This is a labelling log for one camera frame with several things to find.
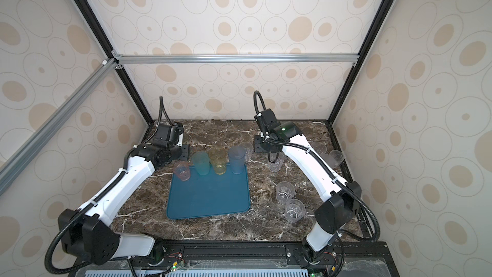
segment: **brown marble surface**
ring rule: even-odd
[[[185,120],[183,143],[190,144],[190,153],[206,151],[213,145],[226,148],[243,141],[253,141],[259,134],[254,121],[226,120]],[[327,145],[333,149],[323,122],[297,121],[296,124],[307,139]],[[318,193],[289,158],[279,172],[273,173],[267,167],[267,156],[254,153],[248,163],[249,194],[251,208],[248,212],[197,219],[170,220],[166,217],[167,198],[171,184],[172,165],[167,165],[146,179],[130,196],[114,219],[112,228],[117,232],[149,233],[168,240],[269,240],[300,241],[315,223],[314,210],[322,200]],[[276,183],[287,181],[296,187],[295,198],[306,207],[306,215],[291,224],[283,216],[283,206],[275,198]],[[345,229],[361,235],[356,219]]]

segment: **wallpaper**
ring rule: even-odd
[[[91,0],[121,54],[358,52],[381,0]]]
[[[111,72],[0,196],[0,276],[51,275],[44,253],[58,233],[59,214],[98,192],[146,128]],[[60,245],[55,250],[56,267],[74,260]]]
[[[402,277],[492,271],[492,2],[397,0],[335,132]]]
[[[70,0],[0,0],[0,167],[105,58]]]
[[[163,95],[173,119],[252,120],[253,93],[259,90],[278,119],[325,120],[352,63],[128,64],[126,68],[154,118]]]

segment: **blue tray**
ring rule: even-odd
[[[181,181],[173,175],[166,215],[169,219],[192,219],[249,210],[249,184],[246,166],[242,173],[227,171],[216,174],[210,166],[207,175],[199,175],[194,166],[189,167],[191,177]]]

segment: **blue cup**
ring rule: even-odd
[[[244,171],[244,160],[246,158],[246,150],[242,146],[233,146],[227,151],[229,155],[229,164],[233,174],[240,174]]]
[[[193,162],[196,172],[198,172],[199,175],[207,175],[209,173],[210,158],[206,152],[204,151],[196,152],[191,157],[191,161]]]

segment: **plastic cup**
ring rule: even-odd
[[[336,163],[335,158],[329,154],[320,154],[319,157],[321,157],[331,169],[336,168],[339,165]]]
[[[191,177],[188,163],[185,161],[179,161],[174,165],[173,174],[177,176],[181,181],[186,181]]]
[[[338,150],[332,150],[330,152],[330,156],[333,157],[336,161],[335,167],[338,167],[345,160],[345,155],[343,155],[343,153]]]
[[[276,156],[276,153],[271,153],[270,158],[274,159]],[[282,167],[283,161],[285,160],[285,155],[283,155],[282,152],[279,152],[279,157],[275,161],[275,163],[270,163],[268,161],[268,169],[270,169],[271,172],[278,172],[280,168]]]
[[[306,214],[304,203],[297,199],[290,199],[285,205],[285,218],[288,222],[297,222]]]
[[[286,204],[296,194],[296,188],[289,182],[280,182],[276,187],[276,198],[280,204]]]
[[[214,146],[208,151],[208,154],[215,173],[218,175],[225,174],[227,170],[227,151],[222,147]]]
[[[244,171],[244,159],[246,158],[246,150],[242,146],[233,146],[227,151],[229,155],[229,164],[233,174],[240,174]]]
[[[196,172],[198,172],[199,175],[207,175],[209,173],[210,157],[206,152],[204,151],[196,152],[191,157],[191,161],[195,166]]]
[[[327,151],[326,145],[319,142],[319,141],[314,141],[314,142],[310,143],[310,145],[318,154],[325,154]]]
[[[251,160],[253,157],[253,145],[250,144],[249,142],[245,141],[239,144],[239,146],[242,146],[244,150],[246,150],[246,157],[244,159],[244,162],[247,163]]]

